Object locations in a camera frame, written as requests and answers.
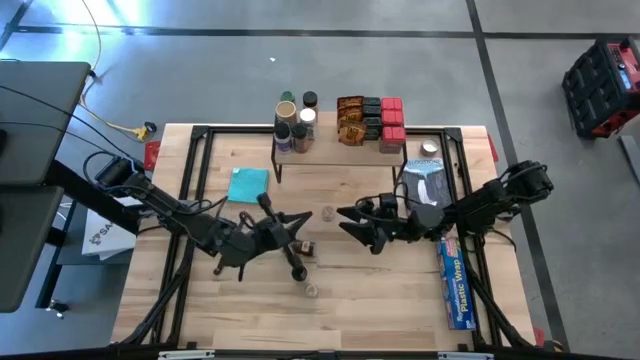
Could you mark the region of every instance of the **cardboard box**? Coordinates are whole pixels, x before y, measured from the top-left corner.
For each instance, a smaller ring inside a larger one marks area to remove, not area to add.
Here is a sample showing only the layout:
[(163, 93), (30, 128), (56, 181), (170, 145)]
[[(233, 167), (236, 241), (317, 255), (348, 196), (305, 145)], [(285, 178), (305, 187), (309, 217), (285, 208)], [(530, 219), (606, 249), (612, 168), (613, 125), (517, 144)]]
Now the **cardboard box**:
[(442, 293), (451, 330), (475, 330), (471, 289), (467, 282), (462, 250), (456, 238), (436, 241)]

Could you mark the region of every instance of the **white cap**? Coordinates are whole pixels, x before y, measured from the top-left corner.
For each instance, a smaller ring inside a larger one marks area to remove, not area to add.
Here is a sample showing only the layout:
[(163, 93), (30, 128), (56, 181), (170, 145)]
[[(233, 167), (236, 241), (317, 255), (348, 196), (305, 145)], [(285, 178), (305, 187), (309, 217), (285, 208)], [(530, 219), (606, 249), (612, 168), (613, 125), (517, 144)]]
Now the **white cap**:
[(310, 123), (316, 121), (316, 112), (313, 109), (306, 108), (300, 110), (300, 122)]

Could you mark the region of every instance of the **concrete floor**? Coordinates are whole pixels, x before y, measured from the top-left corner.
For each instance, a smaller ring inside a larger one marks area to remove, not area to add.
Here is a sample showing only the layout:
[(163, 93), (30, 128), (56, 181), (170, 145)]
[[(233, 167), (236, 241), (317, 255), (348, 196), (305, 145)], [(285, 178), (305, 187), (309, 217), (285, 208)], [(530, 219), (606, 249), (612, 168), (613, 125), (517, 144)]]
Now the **concrete floor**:
[[(400, 96), (412, 124), (487, 126), (498, 148), (499, 171), (507, 165), (505, 151), (548, 164), (556, 190), (533, 207), (533, 214), (571, 350), (640, 357), (635, 304), (640, 275), (634, 271), (640, 252), (640, 187), (614, 138), (584, 142), (572, 133), (560, 89), (564, 71), (593, 42), (595, 35), (588, 33), (640, 33), (640, 2), (87, 2), (101, 25), (150, 27), (137, 35), (111, 31), (102, 36), (97, 73), (103, 80), (92, 88), (88, 103), (109, 121), (127, 126), (153, 121), (160, 130), (169, 122), (264, 123), (285, 89), (297, 94), (314, 89), (321, 110), (331, 110), (341, 95)], [(1, 2), (0, 21), (10, 21), (20, 3)], [(485, 77), (487, 63), (483, 67), (472, 33), (478, 27), (470, 21), (470, 4), (477, 6), (479, 24), (487, 33), (485, 54), (494, 79)], [(93, 63), (98, 42), (92, 27), (41, 33), (61, 24), (90, 24), (79, 0), (35, 0), (0, 57)], [(203, 31), (194, 32), (197, 36), (184, 31), (142, 34), (158, 28)], [(211, 29), (412, 32), (404, 37), (384, 32), (281, 37), (220, 36)], [(536, 34), (528, 40), (507, 39), (523, 32)], [(545, 33), (555, 33), (554, 39), (541, 40), (549, 37)], [(488, 91), (492, 84), (498, 90), (494, 96)], [(506, 123), (501, 123), (500, 100)], [(81, 109), (76, 115), (89, 120)], [(96, 126), (142, 157), (141, 144)], [(76, 121), (70, 130), (100, 141)], [(640, 135), (640, 125), (631, 124), (623, 134)], [(57, 158), (79, 170), (81, 154), (92, 150), (67, 136)], [(558, 319), (547, 320), (520, 220), (514, 221), (512, 232), (534, 326), (549, 334), (548, 323)], [(110, 339), (126, 267), (66, 268), (54, 297), (75, 306), (58, 321), (33, 309), (50, 250), (43, 251), (20, 310), (0, 315), (0, 332), (8, 335), (0, 342), (1, 354), (101, 346)]]

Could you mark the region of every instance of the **red box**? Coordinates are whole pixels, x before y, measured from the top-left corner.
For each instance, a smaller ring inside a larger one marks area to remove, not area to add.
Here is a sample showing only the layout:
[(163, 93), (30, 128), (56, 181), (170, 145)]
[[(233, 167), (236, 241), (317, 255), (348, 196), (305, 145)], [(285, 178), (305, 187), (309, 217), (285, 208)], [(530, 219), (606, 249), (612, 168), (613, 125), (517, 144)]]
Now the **red box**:
[(381, 101), (382, 125), (383, 126), (403, 126), (404, 111), (402, 110), (402, 99), (383, 98)]
[(402, 111), (401, 98), (382, 98), (382, 110), (400, 110)]
[(380, 152), (384, 154), (399, 154), (407, 140), (404, 127), (385, 126), (380, 138)]

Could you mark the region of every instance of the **black lid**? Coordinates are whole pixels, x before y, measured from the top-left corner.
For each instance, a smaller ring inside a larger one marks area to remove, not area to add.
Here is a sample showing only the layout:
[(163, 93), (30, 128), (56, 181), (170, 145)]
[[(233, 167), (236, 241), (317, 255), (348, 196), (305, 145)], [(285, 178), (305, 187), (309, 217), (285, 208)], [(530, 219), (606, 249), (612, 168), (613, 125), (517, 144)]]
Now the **black lid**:
[(291, 130), (289, 130), (289, 124), (281, 121), (276, 124), (273, 132), (276, 134), (276, 137), (278, 139), (286, 139), (287, 136), (289, 136), (289, 134), (291, 133)]
[(302, 124), (295, 124), (291, 129), (291, 135), (296, 139), (304, 139), (307, 136), (307, 127)]
[(318, 95), (313, 91), (307, 91), (302, 95), (302, 103), (307, 107), (314, 107), (318, 104)]

